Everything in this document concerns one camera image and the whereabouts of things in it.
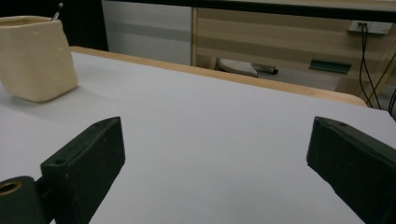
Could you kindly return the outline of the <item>black horizontal rail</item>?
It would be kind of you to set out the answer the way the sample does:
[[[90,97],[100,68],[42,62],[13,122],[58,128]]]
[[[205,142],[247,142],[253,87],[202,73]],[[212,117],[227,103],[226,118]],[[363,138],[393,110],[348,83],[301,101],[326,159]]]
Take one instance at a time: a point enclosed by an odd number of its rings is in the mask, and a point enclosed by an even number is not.
[[[396,22],[396,0],[107,0],[257,13]]]

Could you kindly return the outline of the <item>dark green flat bracket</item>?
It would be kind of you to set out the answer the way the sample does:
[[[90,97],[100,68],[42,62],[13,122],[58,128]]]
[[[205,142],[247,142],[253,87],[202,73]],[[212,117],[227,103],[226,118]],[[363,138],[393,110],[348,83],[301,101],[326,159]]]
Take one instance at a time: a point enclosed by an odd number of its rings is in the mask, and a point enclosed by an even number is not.
[[[309,65],[309,68],[337,74],[347,74],[350,71],[351,66],[351,63],[313,59]]]

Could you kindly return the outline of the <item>wooden desk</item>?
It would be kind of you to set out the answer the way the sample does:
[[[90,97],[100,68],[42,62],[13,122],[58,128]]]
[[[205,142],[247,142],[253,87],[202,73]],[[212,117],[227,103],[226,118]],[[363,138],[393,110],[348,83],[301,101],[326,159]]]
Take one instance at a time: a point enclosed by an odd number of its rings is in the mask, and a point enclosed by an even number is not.
[[[396,72],[396,22],[387,35],[353,20],[196,7],[192,11],[192,62],[218,58],[264,64],[336,77],[336,90],[376,105],[377,95]],[[313,59],[351,63],[347,74],[310,69]]]

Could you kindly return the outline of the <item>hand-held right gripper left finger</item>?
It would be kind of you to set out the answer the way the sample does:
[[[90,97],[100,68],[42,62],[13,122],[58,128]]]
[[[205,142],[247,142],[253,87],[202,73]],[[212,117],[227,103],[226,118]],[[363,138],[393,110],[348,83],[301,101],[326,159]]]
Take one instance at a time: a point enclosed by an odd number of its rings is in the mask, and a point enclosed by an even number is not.
[[[57,224],[89,224],[125,163],[121,119],[98,121],[40,164]]]

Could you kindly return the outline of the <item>black curtain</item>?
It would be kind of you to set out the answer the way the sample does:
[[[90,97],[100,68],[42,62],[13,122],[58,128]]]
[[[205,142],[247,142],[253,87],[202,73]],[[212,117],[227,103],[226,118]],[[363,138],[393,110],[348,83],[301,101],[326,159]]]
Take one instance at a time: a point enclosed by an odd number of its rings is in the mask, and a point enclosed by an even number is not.
[[[59,19],[71,46],[108,51],[102,0],[0,0],[0,18],[51,18],[62,3]]]

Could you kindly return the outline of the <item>dark pen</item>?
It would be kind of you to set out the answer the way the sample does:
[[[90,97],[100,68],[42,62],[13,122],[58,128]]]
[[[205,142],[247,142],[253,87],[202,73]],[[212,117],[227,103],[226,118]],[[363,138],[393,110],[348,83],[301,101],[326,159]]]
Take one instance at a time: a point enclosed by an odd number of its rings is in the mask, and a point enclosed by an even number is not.
[[[61,14],[61,11],[62,11],[62,9],[63,9],[63,7],[64,7],[64,3],[61,2],[61,3],[58,4],[57,10],[55,11],[55,14],[53,15],[53,17],[51,18],[51,21],[56,21],[56,20],[58,20],[60,14]]]

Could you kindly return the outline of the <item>white power strip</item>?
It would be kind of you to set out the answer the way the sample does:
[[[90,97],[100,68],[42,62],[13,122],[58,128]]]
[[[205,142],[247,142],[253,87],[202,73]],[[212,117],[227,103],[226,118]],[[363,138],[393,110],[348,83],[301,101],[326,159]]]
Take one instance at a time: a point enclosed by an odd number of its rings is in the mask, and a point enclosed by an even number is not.
[[[392,22],[379,21],[352,21],[349,24],[349,32],[359,32],[363,26],[367,27],[369,34],[387,35],[392,27]]]

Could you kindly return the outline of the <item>cream ceramic pen holder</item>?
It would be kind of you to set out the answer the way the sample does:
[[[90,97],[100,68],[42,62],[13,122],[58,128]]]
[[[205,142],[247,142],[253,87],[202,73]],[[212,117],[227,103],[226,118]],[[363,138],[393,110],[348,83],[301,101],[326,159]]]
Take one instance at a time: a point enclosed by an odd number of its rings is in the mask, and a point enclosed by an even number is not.
[[[11,95],[36,103],[78,85],[61,21],[40,16],[0,18],[0,84]]]

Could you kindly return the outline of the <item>grey chair base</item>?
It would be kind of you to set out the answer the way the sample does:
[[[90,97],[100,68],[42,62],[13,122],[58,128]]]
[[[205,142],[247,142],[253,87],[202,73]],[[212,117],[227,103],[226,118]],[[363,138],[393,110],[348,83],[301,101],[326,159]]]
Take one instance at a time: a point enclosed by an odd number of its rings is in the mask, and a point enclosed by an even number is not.
[[[218,68],[237,75],[258,77],[259,73],[276,75],[278,68],[273,66],[240,62],[229,59],[217,59]]]

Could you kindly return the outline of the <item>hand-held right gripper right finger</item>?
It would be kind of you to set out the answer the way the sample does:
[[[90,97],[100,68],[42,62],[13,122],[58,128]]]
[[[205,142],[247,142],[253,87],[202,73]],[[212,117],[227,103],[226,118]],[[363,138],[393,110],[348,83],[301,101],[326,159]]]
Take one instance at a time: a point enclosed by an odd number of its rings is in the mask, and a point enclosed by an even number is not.
[[[396,224],[396,149],[345,124],[314,118],[307,165],[365,224]]]

